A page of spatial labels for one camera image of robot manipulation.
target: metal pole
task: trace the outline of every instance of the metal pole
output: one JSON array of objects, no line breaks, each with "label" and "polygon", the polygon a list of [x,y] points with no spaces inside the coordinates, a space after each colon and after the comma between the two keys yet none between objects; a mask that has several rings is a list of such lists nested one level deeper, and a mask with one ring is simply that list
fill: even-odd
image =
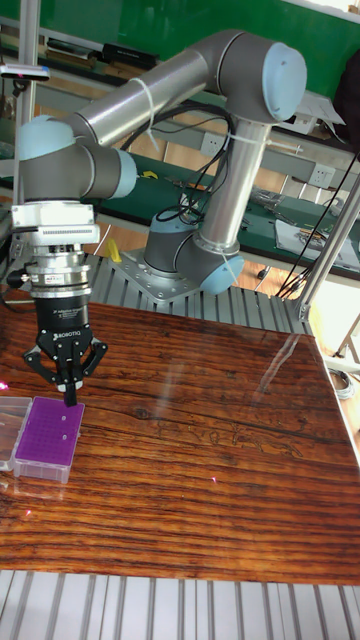
[{"label": "metal pole", "polygon": [[[19,31],[19,64],[38,63],[39,23],[41,0],[21,0]],[[20,127],[34,117],[35,82],[30,82],[26,91],[20,93],[16,103],[14,204],[22,203],[19,178],[18,135]]]},{"label": "metal pole", "polygon": [[345,206],[336,221],[336,224],[329,235],[325,246],[318,257],[314,268],[307,280],[304,290],[297,301],[299,318],[307,319],[310,306],[316,293],[328,275],[336,256],[360,212],[360,175],[357,177],[353,188],[350,191]]},{"label": "metal pole", "polygon": [[238,120],[228,162],[219,172],[200,235],[214,250],[230,249],[260,167],[271,125]]}]

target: light blue joint cap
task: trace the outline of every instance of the light blue joint cap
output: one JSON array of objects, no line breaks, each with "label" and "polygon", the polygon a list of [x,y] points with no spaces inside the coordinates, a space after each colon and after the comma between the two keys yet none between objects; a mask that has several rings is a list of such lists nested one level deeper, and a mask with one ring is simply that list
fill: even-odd
[{"label": "light blue joint cap", "polygon": [[301,53],[276,42],[266,54],[262,86],[269,113],[287,120],[296,111],[306,88],[306,63]]},{"label": "light blue joint cap", "polygon": [[120,180],[109,200],[128,196],[135,187],[137,179],[137,168],[134,158],[132,158],[129,153],[126,153],[126,151],[122,151],[121,149],[116,149],[116,151],[119,154],[121,165]]},{"label": "light blue joint cap", "polygon": [[37,116],[20,128],[19,159],[32,160],[75,144],[73,130],[51,116]]},{"label": "light blue joint cap", "polygon": [[[168,215],[169,218],[174,216],[177,211],[173,211],[169,209],[169,211],[164,211],[164,218]],[[157,220],[156,216],[151,220],[150,231],[154,231],[155,233],[184,233],[184,231],[195,231],[197,226],[189,225],[180,220],[179,216],[174,218],[173,220]]]},{"label": "light blue joint cap", "polygon": [[228,264],[231,266],[233,273],[231,273],[228,265],[224,262],[224,264],[221,264],[205,278],[200,284],[200,289],[216,296],[218,293],[222,293],[222,291],[226,291],[226,289],[231,287],[234,282],[234,276],[237,278],[241,273],[245,260],[242,256],[237,255],[230,258]]}]

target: power outlet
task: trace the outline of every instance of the power outlet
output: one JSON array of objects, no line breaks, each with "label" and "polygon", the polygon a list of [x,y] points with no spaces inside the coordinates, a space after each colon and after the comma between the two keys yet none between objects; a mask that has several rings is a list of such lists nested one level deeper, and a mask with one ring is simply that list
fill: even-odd
[{"label": "power outlet", "polygon": [[214,157],[223,146],[224,140],[224,136],[219,136],[216,135],[216,133],[209,133],[207,131],[203,137],[200,152],[203,153],[204,156]]},{"label": "power outlet", "polygon": [[311,184],[313,187],[319,187],[320,189],[328,189],[334,175],[334,167],[327,167],[325,164],[316,163],[308,180],[308,184]]}]

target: glossy table surface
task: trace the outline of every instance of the glossy table surface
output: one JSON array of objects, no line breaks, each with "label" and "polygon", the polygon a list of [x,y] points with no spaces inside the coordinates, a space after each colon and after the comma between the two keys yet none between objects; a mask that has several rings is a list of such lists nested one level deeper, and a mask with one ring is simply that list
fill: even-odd
[{"label": "glossy table surface", "polygon": [[[356,584],[360,477],[314,338],[90,306],[67,485],[0,474],[0,569]],[[0,311],[8,396],[33,314]]]}]

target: cable tie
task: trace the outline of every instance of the cable tie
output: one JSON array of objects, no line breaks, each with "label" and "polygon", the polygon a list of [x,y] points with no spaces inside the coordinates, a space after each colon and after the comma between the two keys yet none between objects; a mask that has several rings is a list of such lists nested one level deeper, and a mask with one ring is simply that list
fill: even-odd
[{"label": "cable tie", "polygon": [[148,99],[149,105],[150,105],[150,122],[149,122],[149,126],[146,129],[145,133],[148,134],[148,136],[149,136],[151,142],[153,143],[156,151],[159,152],[160,150],[159,150],[158,144],[157,144],[157,142],[156,142],[156,140],[155,140],[155,138],[153,136],[153,133],[151,131],[152,126],[154,124],[155,109],[154,109],[154,101],[152,99],[152,95],[151,95],[150,89],[147,86],[147,84],[145,84],[145,82],[143,80],[141,80],[141,78],[131,78],[129,80],[129,82],[137,82],[138,84],[140,84],[142,86],[142,88],[144,89],[144,91],[146,93],[146,96],[147,96],[147,99]]},{"label": "cable tie", "polygon": [[263,145],[263,142],[260,142],[259,140],[250,140],[250,138],[243,138],[243,136],[234,136],[232,133],[228,133],[227,134],[228,138],[231,138],[232,140],[239,140],[239,142],[247,142],[248,144],[257,144],[257,145]]},{"label": "cable tie", "polygon": [[294,151],[294,153],[302,153],[304,151],[304,149],[302,149],[299,146],[295,147],[294,145],[285,144],[284,142],[275,142],[275,140],[267,140],[266,144],[271,147],[280,147],[282,149],[289,149],[290,151]]},{"label": "cable tie", "polygon": [[236,282],[236,284],[237,284],[237,285],[239,285],[239,283],[238,283],[238,281],[237,281],[237,277],[236,277],[235,273],[233,272],[232,267],[231,267],[231,264],[230,264],[230,262],[228,261],[228,259],[227,259],[226,255],[225,255],[225,253],[224,253],[223,251],[220,251],[220,254],[221,254],[221,256],[222,256],[222,258],[223,258],[223,260],[224,260],[224,262],[225,262],[225,264],[226,264],[227,268],[229,269],[229,271],[230,271],[230,273],[231,273],[232,277],[234,278],[234,282]]},{"label": "cable tie", "polygon": [[94,251],[94,256],[96,256],[97,252],[99,251],[100,247],[102,247],[102,245],[104,244],[104,241],[106,240],[108,233],[111,229],[111,224],[109,224],[108,228],[105,231],[105,234],[103,236],[103,239],[99,242],[98,246],[96,247],[95,251]]}]

